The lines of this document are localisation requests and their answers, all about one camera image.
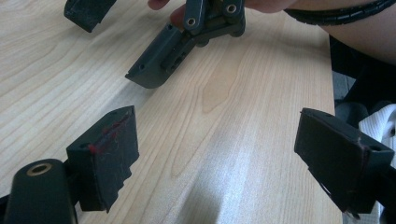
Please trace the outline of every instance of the human hand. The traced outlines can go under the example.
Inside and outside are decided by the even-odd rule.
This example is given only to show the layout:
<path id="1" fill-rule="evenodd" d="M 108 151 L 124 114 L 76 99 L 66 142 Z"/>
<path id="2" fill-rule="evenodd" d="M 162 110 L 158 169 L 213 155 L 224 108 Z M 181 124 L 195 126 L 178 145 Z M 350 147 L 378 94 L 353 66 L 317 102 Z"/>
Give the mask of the human hand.
<path id="1" fill-rule="evenodd" d="M 274 13 L 281 11 L 298 0 L 246 0 L 245 7 L 258 10 L 263 13 Z M 154 10 L 163 8 L 169 0 L 148 0 L 148 6 Z M 183 5 L 176 9 L 170 16 L 171 22 L 177 26 L 183 26 L 183 17 L 186 6 Z"/>

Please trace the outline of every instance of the person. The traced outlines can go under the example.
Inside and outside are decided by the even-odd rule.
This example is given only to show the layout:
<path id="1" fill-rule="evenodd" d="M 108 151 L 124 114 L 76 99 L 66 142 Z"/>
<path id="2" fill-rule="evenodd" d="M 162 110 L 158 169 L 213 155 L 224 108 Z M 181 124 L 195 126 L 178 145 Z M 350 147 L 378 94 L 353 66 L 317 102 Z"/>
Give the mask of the person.
<path id="1" fill-rule="evenodd" d="M 163 8 L 169 0 L 148 0 L 154 10 Z M 246 0 L 245 7 L 262 13 L 276 13 L 286 8 L 300 10 L 331 10 L 362 6 L 373 0 Z M 184 6 L 170 16 L 171 22 L 181 27 Z M 349 24 L 321 26 L 342 43 L 379 61 L 396 65 L 396 4 L 382 12 Z"/>

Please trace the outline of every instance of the white cloth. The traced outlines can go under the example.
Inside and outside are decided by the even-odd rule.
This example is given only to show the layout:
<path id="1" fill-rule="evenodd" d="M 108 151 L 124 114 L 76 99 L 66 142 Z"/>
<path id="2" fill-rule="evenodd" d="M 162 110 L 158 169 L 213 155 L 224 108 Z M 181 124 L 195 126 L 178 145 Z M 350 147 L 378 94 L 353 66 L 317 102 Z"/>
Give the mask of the white cloth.
<path id="1" fill-rule="evenodd" d="M 359 122 L 359 129 L 374 138 L 383 145 L 396 149 L 396 137 L 394 130 L 396 128 L 396 105 L 387 105 L 381 110 L 375 112 L 371 116 Z M 391 163 L 396 167 L 396 160 L 393 158 Z M 379 218 L 384 207 L 376 202 L 371 214 L 361 214 L 361 220 L 353 220 L 352 217 L 347 218 L 347 223 L 358 224 L 379 224 Z"/>

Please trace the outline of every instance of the wood grain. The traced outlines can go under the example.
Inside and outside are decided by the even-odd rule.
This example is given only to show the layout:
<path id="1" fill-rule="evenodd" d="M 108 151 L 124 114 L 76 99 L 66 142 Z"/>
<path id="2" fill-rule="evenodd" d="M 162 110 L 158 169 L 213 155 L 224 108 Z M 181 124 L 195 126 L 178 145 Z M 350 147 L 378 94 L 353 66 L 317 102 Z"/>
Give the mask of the wood grain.
<path id="1" fill-rule="evenodd" d="M 146 90 L 123 76 L 171 1 L 118 1 L 93 33 L 62 1 L 0 3 L 0 195 L 110 110 L 135 105 L 140 159 L 110 212 L 80 223 L 341 223 L 293 152 L 300 111 L 333 112 L 328 38 L 284 13 L 247 10 L 247 30 L 194 49 Z"/>

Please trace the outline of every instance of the light wood tabletop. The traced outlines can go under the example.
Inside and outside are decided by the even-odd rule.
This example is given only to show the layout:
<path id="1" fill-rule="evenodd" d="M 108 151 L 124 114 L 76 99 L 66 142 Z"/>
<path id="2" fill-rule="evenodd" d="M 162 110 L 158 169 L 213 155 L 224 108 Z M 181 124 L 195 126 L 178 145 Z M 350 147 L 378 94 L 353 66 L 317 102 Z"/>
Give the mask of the light wood tabletop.
<path id="1" fill-rule="evenodd" d="M 110 212 L 80 223 L 341 223 L 293 152 L 300 111 L 333 113 L 328 36 L 285 13 L 194 49 L 155 90 L 124 77 L 181 1 L 119 0 L 91 34 L 65 1 L 0 3 L 0 196 L 105 113 L 135 105 L 140 158 Z"/>

